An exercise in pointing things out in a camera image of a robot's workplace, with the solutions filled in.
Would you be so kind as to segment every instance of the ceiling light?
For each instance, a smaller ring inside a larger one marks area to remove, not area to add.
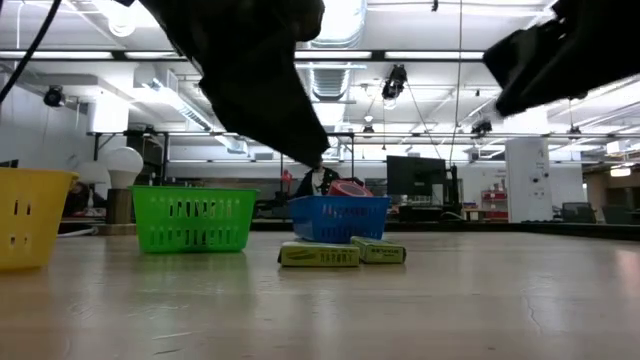
[[[433,6],[431,4],[371,4],[367,7],[368,11],[376,12],[432,12]],[[460,14],[460,6],[457,4],[441,4],[438,7],[438,14]],[[502,3],[495,4],[494,6],[478,6],[478,5],[465,5],[462,7],[462,14],[472,16],[487,16],[487,17],[546,17],[553,16],[551,11],[535,10],[535,9],[522,9],[515,6],[503,6]]]
[[[324,51],[302,50],[296,51],[297,60],[305,59],[370,59],[371,51]]]
[[[482,60],[483,51],[387,51],[385,58],[395,60]]]
[[[183,163],[183,164],[199,164],[199,163],[207,163],[209,160],[169,160],[170,163]]]
[[[2,60],[20,60],[25,51],[0,51]],[[36,51],[32,59],[112,60],[108,51]]]
[[[182,60],[184,56],[180,56],[174,51],[127,51],[124,55],[129,59],[134,60],[161,60],[161,59],[175,59]]]
[[[211,133],[208,132],[173,132],[173,133],[169,133],[169,136],[184,136],[184,137],[190,137],[190,136],[211,136]]]
[[[624,168],[617,168],[617,169],[611,169],[610,172],[611,177],[625,177],[625,176],[629,176],[631,175],[631,169],[624,167]]]
[[[296,64],[298,70],[367,70],[366,65],[355,64]]]
[[[162,83],[158,79],[153,79],[152,86],[149,86],[147,84],[142,84],[142,86],[154,90],[158,96],[158,100],[170,105],[171,107],[176,109],[176,111],[178,111],[180,115],[193,121],[203,130],[211,130],[214,128],[213,124],[207,119],[207,117],[200,114],[193,107],[182,100],[180,95],[178,95],[175,91],[162,85]]]

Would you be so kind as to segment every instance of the cardboard box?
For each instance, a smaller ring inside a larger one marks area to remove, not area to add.
[[[360,260],[365,264],[404,264],[407,259],[404,246],[389,241],[354,236],[351,243],[360,248]]]
[[[354,245],[291,241],[282,244],[278,262],[282,266],[354,267],[360,264],[360,249]]]

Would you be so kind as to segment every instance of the white lamp shade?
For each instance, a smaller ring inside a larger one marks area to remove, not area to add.
[[[111,188],[128,189],[136,181],[138,173],[130,171],[111,170]]]
[[[130,147],[108,152],[104,162],[111,175],[111,187],[114,189],[126,189],[133,185],[144,166],[142,156]]]
[[[104,157],[107,170],[128,171],[139,174],[144,165],[142,156],[130,147],[121,147],[109,151]]]
[[[109,183],[110,175],[107,167],[97,161],[80,164],[76,172],[80,175],[78,180],[87,185]]]

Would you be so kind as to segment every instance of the cable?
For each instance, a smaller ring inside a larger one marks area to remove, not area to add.
[[[45,34],[49,30],[49,27],[51,26],[51,23],[53,22],[53,18],[56,16],[56,13],[58,12],[58,8],[60,8],[61,3],[62,3],[62,0],[53,0],[53,3],[51,4],[51,8],[49,9],[49,13],[47,14],[47,17],[42,22],[42,26],[40,27],[40,30],[38,30],[36,37],[33,39],[31,46],[29,46],[29,49],[27,49],[27,52],[24,54],[24,57],[22,58],[22,60],[20,60],[20,63],[16,67],[15,71],[13,72],[13,74],[11,74],[11,77],[9,78],[7,83],[4,85],[4,87],[0,91],[0,104],[2,104],[4,100],[7,98],[7,95],[9,95],[11,88],[13,87],[13,85],[15,85],[15,83],[18,81],[18,78],[20,77],[24,69],[27,67],[27,64],[29,63],[29,60],[31,60],[33,53],[36,51],[38,46],[40,46],[40,43],[42,42],[42,39],[44,38]]]
[[[407,80],[407,88],[409,88],[409,94],[411,94],[411,98],[413,99],[413,105],[415,105],[416,110],[418,111],[418,116],[420,116],[420,121],[422,121],[422,125],[424,125],[424,131],[429,136],[429,141],[434,149],[436,149],[436,154],[438,154],[438,159],[442,160],[442,156],[440,156],[440,151],[438,151],[438,145],[433,141],[433,137],[431,137],[431,132],[427,127],[426,121],[424,121],[424,117],[422,117],[422,112],[420,112],[420,107],[418,106],[418,102],[416,101],[416,97],[413,95],[413,90],[411,90],[411,85],[409,84],[409,80]]]
[[[460,0],[460,36],[458,37],[458,81],[456,87],[456,111],[453,118],[453,139],[451,140],[451,150],[449,151],[449,167],[453,165],[453,147],[456,144],[456,134],[458,133],[458,114],[460,112],[460,77],[462,75],[462,0]]]

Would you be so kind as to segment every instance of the plastic basket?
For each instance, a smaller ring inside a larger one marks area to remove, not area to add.
[[[0,270],[47,265],[77,175],[0,168]]]
[[[256,190],[134,186],[140,249],[147,253],[241,251]]]
[[[388,197],[307,196],[291,200],[297,236],[316,242],[349,243],[352,236],[381,239]]]

